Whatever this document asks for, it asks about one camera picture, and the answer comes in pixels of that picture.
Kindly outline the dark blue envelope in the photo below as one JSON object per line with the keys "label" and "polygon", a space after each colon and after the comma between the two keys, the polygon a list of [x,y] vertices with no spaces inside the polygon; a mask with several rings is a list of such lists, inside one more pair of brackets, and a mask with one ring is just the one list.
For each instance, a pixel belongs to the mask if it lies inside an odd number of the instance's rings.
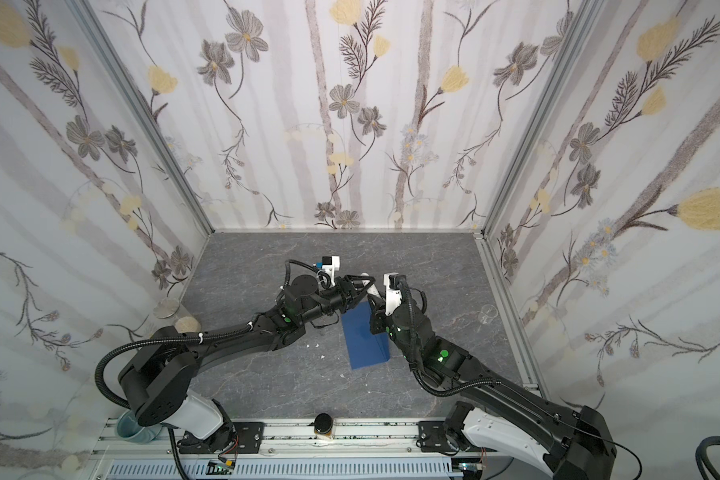
{"label": "dark blue envelope", "polygon": [[383,364],[390,360],[388,337],[371,333],[372,310],[367,301],[341,316],[341,325],[352,370]]}

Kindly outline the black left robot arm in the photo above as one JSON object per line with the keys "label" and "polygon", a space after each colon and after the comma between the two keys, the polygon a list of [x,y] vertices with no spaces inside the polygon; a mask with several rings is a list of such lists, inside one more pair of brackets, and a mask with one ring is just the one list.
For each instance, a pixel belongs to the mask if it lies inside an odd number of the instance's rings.
{"label": "black left robot arm", "polygon": [[364,300],[383,302],[370,276],[300,275],[282,286],[272,308],[241,326],[198,333],[165,327],[147,340],[115,348],[96,366],[95,385],[107,400],[132,412],[140,426],[183,430],[179,452],[228,452],[239,443],[236,425],[218,401],[191,392],[192,380],[227,361],[288,347],[308,323],[345,314]]}

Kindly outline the white glue stick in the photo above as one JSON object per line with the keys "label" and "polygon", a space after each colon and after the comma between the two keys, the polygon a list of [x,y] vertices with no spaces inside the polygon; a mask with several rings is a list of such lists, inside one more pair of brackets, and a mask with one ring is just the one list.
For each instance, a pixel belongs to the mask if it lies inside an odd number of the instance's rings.
{"label": "white glue stick", "polygon": [[360,281],[361,281],[363,287],[366,289],[370,289],[372,286],[375,285],[375,278],[368,274],[362,274],[360,276]]}

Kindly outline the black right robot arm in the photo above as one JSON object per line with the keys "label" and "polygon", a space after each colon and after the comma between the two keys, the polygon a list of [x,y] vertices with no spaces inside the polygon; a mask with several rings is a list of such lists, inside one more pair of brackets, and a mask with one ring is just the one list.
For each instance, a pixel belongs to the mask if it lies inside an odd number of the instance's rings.
{"label": "black right robot arm", "polygon": [[412,298],[396,294],[388,302],[373,291],[368,300],[372,331],[388,335],[419,386],[457,397],[444,425],[460,447],[496,451],[552,479],[610,478],[617,450],[599,412],[546,400],[489,369],[435,334]]}

